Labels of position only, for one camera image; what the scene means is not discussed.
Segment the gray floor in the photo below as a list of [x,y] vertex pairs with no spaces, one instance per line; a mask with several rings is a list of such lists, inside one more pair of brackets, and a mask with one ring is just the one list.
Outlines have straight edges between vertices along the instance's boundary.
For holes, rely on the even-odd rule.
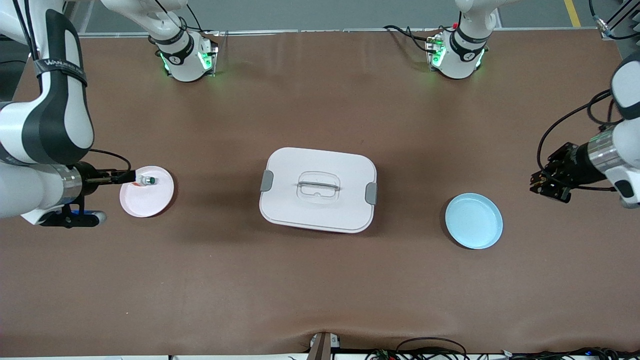
[[[582,26],[593,26],[588,0],[573,0]],[[621,0],[594,0],[596,12],[608,18]],[[220,31],[343,30],[381,28],[384,25],[436,28],[458,18],[454,0],[191,0],[204,29]],[[84,35],[141,33],[142,29],[109,11],[100,1],[70,7],[67,15]],[[177,13],[190,25],[195,21],[182,9]],[[503,6],[505,28],[571,28],[564,0],[523,0]],[[629,33],[631,21],[621,24],[620,35]],[[633,40],[618,42],[622,56],[639,49]],[[0,41],[0,61],[26,58],[26,47]],[[10,99],[22,69],[19,63],[0,64],[0,99]]]

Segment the light blue plate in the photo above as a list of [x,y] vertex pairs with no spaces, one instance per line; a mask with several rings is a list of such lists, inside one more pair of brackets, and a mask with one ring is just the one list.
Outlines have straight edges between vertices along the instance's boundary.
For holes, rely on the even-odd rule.
[[453,198],[447,206],[445,222],[451,236],[470,249],[486,249],[502,235],[502,215],[498,207],[476,193]]

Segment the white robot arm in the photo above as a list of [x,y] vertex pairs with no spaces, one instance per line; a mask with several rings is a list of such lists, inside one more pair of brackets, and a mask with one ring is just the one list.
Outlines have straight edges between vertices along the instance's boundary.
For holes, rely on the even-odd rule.
[[149,32],[165,69],[176,80],[195,81],[215,71],[218,45],[189,31],[184,20],[172,12],[185,7],[187,0],[102,0],[102,4]]
[[[0,32],[35,44],[41,89],[33,101],[0,102],[0,218],[95,226],[105,216],[85,212],[84,196],[99,184],[133,181],[135,173],[95,170],[80,161],[93,145],[93,126],[80,43],[62,6],[62,0],[0,1]],[[77,213],[71,203],[79,206]]]
[[496,9],[519,0],[456,0],[460,22],[454,31],[438,34],[429,48],[431,66],[453,79],[463,79],[480,66],[484,46],[497,23]]
[[606,179],[624,207],[640,206],[640,51],[620,63],[611,94],[624,120],[601,128],[587,143],[566,143],[551,154],[532,175],[532,192],[569,202],[572,189]]

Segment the black cable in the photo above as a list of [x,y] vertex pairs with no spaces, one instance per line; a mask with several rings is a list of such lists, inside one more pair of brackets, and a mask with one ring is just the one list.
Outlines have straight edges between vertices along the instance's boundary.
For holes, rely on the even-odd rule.
[[200,26],[200,21],[198,21],[198,17],[196,16],[196,14],[193,13],[193,10],[191,9],[191,6],[189,5],[189,3],[187,3],[187,9],[189,9],[191,16],[193,16],[193,19],[196,20],[196,24],[198,24],[198,30],[202,31],[202,27]]
[[129,175],[129,173],[131,172],[131,162],[129,160],[127,160],[127,158],[125,158],[124,156],[121,156],[121,155],[115,154],[114,152],[106,151],[106,150],[89,149],[89,151],[99,152],[100,154],[113,156],[114,158],[118,158],[118,159],[120,159],[120,160],[122,160],[122,161],[127,163],[127,170],[123,174],[116,176],[114,181],[120,180],[121,178],[125,177],[126,175]]
[[31,23],[31,10],[29,9],[29,0],[24,0],[24,12],[27,18],[27,28],[29,29],[29,35],[31,36],[31,56],[34,60],[40,58],[38,54],[38,46],[36,44],[36,35],[33,32],[33,24]]
[[394,29],[394,30],[398,30],[398,32],[400,32],[400,34],[406,36],[406,37],[410,37],[413,40],[413,43],[418,47],[418,49],[429,53],[429,54],[435,54],[436,52],[434,50],[431,49],[426,49],[425,47],[422,47],[420,44],[418,44],[418,40],[420,41],[428,41],[427,38],[424,37],[417,37],[413,34],[413,32],[411,31],[411,28],[409,26],[406,27],[406,31],[402,30],[401,28],[398,28],[395,25],[387,25],[387,26],[383,26],[383,29]]
[[574,359],[573,356],[595,356],[598,360],[631,360],[640,356],[640,352],[617,352],[610,348],[585,347],[569,352],[538,352],[532,354],[513,354],[511,360],[565,360]]
[[[458,12],[458,24],[457,24],[458,26],[460,26],[460,22],[462,22],[462,12]],[[442,26],[442,25],[440,25],[440,26],[438,27],[438,29],[442,29],[442,30],[444,30],[444,31],[446,31],[446,32],[448,32],[448,33],[455,33],[455,32],[456,32],[456,29],[449,30],[449,28],[445,28],[445,27],[444,27],[444,26]]]
[[607,123],[610,124],[611,123],[611,116],[613,114],[613,99],[611,99],[611,101],[609,101],[609,109],[607,110]]
[[409,35],[411,36],[411,39],[413,39],[413,43],[418,47],[418,49],[424,51],[425,53],[429,53],[429,54],[435,54],[436,51],[435,50],[431,50],[431,49],[426,49],[425,47],[420,46],[420,44],[418,44],[418,41],[416,40],[415,36],[413,35],[413,33],[411,32],[411,28],[409,28],[408,26],[406,27],[407,32],[409,32]]
[[0,61],[0,65],[1,64],[8,64],[8,63],[23,63],[26,64],[27,62],[24,60],[8,60],[8,61]]
[[591,12],[591,16],[595,16],[596,15],[596,11],[593,9],[593,0],[589,0],[589,11]]
[[[536,161],[538,162],[538,167],[540,168],[540,170],[543,172],[543,174],[545,176],[547,176],[548,178],[552,179],[553,181],[559,183],[560,185],[563,186],[567,186],[569,188],[573,188],[573,186],[564,183],[563,181],[560,181],[554,177],[551,176],[551,174],[547,173],[545,170],[545,167],[542,166],[542,161],[540,160],[541,158],[541,153],[542,153],[542,146],[545,143],[545,140],[547,139],[547,137],[549,136],[549,134],[551,133],[551,131],[553,131],[553,129],[555,129],[558,125],[560,125],[563,121],[565,121],[566,119],[570,118],[571,116],[579,113],[580,111],[586,109],[589,107],[589,105],[592,104],[591,101],[587,102],[586,104],[580,106],[577,109],[572,110],[571,112],[569,112],[568,114],[566,114],[565,116],[561,117],[560,119],[558,119],[555,123],[553,123],[548,129],[547,131],[545,131],[544,135],[542,135],[542,137],[540,138],[540,143],[538,143],[538,150],[536,151]],[[599,187],[593,187],[593,186],[576,186],[576,189],[581,189],[581,190],[592,190],[592,191],[598,191],[598,192],[614,192],[616,191],[615,188],[599,188]]]
[[591,100],[587,103],[587,116],[589,117],[589,119],[591,119],[591,121],[595,122],[598,125],[608,125],[608,123],[602,121],[602,120],[598,120],[594,115],[593,112],[591,111],[591,107],[594,104],[597,104],[598,102],[608,98],[609,96],[611,96],[611,89],[607,89],[604,91],[601,91],[599,93],[597,93],[596,95],[594,95]]
[[18,0],[13,0],[13,7],[15,8],[15,14],[18,16],[18,22],[20,23],[20,27],[22,28],[22,34],[24,35],[24,40],[29,47],[29,51],[33,54],[33,48],[31,47],[31,36],[29,35],[29,31],[27,30],[27,26],[24,23],[24,18],[22,17],[22,9],[20,9],[20,4]]
[[181,30],[185,30],[182,25],[178,25],[178,23],[173,19],[173,17],[169,16],[169,12],[166,11],[166,9],[164,8],[164,6],[162,6],[162,4],[160,3],[159,0],[156,0],[156,4],[158,4],[158,6],[160,6],[160,9],[162,9],[162,11],[164,11],[164,13],[166,14],[166,16]]
[[455,345],[459,346],[462,349],[465,357],[467,357],[467,349],[461,343],[458,343],[457,341],[454,341],[454,340],[445,339],[445,338],[437,338],[435,336],[425,336],[425,337],[422,337],[422,338],[412,338],[412,339],[404,340],[400,344],[398,344],[398,346],[396,346],[396,351],[398,351],[400,349],[400,347],[402,345],[404,345],[404,344],[411,343],[413,341],[422,341],[422,340],[444,341],[444,342],[447,342],[447,343],[455,344]]
[[616,37],[616,36],[614,36],[614,35],[609,35],[609,38],[610,38],[610,39],[613,39],[613,40],[626,40],[626,39],[628,39],[628,38],[634,38],[634,37],[636,37],[636,36],[638,36],[638,35],[640,35],[640,33],[629,34],[629,35],[625,35],[625,36],[623,36],[623,37]]
[[613,20],[613,18],[615,18],[615,17],[616,17],[620,12],[622,12],[622,10],[624,10],[624,9],[627,7],[627,5],[629,5],[630,3],[631,3],[630,1],[627,1],[623,6],[621,6],[620,8],[618,8],[618,9],[616,10],[616,12],[614,12],[614,13],[613,13],[613,15],[611,15],[611,18],[609,18],[609,20],[607,21],[607,23],[610,23],[610,22]]
[[[383,28],[383,29],[387,29],[387,30],[389,30],[389,29],[394,29],[394,30],[397,30],[398,32],[400,32],[400,34],[402,34],[402,35],[404,35],[404,36],[406,36],[406,37],[412,37],[412,36],[411,36],[411,34],[407,33],[405,30],[402,30],[401,28],[398,28],[398,27],[397,27],[397,26],[395,26],[395,25],[387,25],[387,26],[383,26],[382,28]],[[427,38],[417,37],[417,36],[415,36],[415,35],[413,36],[413,38],[415,38],[416,40],[427,41]]]
[[[615,18],[616,16],[618,16],[618,14],[619,14],[620,12],[622,12],[622,11],[627,7],[627,5],[629,5],[630,3],[631,3],[631,2],[626,2],[623,6],[621,6],[621,7],[620,7],[620,8],[619,8],[619,9],[618,9],[614,14],[613,14],[613,16],[611,16],[611,18],[609,19],[609,21],[607,21],[607,24],[608,24],[608,23],[610,23],[610,22],[613,20],[613,18]],[[613,24],[613,25],[609,28],[609,30],[613,30],[613,28],[615,28],[615,27],[616,27],[616,26],[617,26],[617,25],[618,25],[622,20],[626,19],[626,18],[629,16],[629,14],[631,14],[631,13],[632,13],[636,8],[637,8],[637,6],[638,6],[638,3],[636,3],[636,4],[631,8],[631,10],[627,11],[627,13],[626,13],[624,16],[621,16],[621,17],[620,17],[620,19],[618,19],[618,21],[617,21],[615,24]],[[594,8],[593,8],[593,0],[589,0],[589,11],[591,12],[591,16],[595,18],[595,17],[596,17],[596,11],[595,11],[595,10],[594,10]],[[610,39],[612,39],[612,40],[625,40],[625,39],[628,39],[628,38],[636,37],[636,36],[638,36],[638,35],[640,35],[640,33],[633,33],[633,34],[625,35],[625,36],[623,36],[623,37],[617,37],[617,36],[615,36],[615,35],[605,35],[605,36],[607,36],[608,38],[610,38]]]
[[628,17],[628,16],[629,16],[629,15],[630,15],[630,14],[631,14],[631,13],[632,13],[636,8],[637,8],[637,7],[638,7],[638,5],[639,5],[639,4],[640,4],[640,3],[636,3],[636,4],[631,8],[631,10],[627,11],[627,13],[626,13],[624,16],[621,16],[621,17],[620,17],[620,19],[618,19],[618,21],[617,21],[615,24],[613,24],[609,29],[610,29],[610,30],[613,30],[613,28],[615,28],[619,23],[621,23],[621,22],[622,22],[622,20],[626,19],[626,18],[627,18],[627,17]]

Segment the small bottle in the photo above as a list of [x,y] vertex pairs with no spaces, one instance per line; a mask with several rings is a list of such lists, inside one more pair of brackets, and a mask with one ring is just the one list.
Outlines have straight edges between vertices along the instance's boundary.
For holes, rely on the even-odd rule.
[[142,175],[136,176],[136,181],[133,183],[133,185],[136,185],[136,186],[147,186],[147,185],[155,185],[155,184],[157,184],[156,178],[152,176],[142,176]]

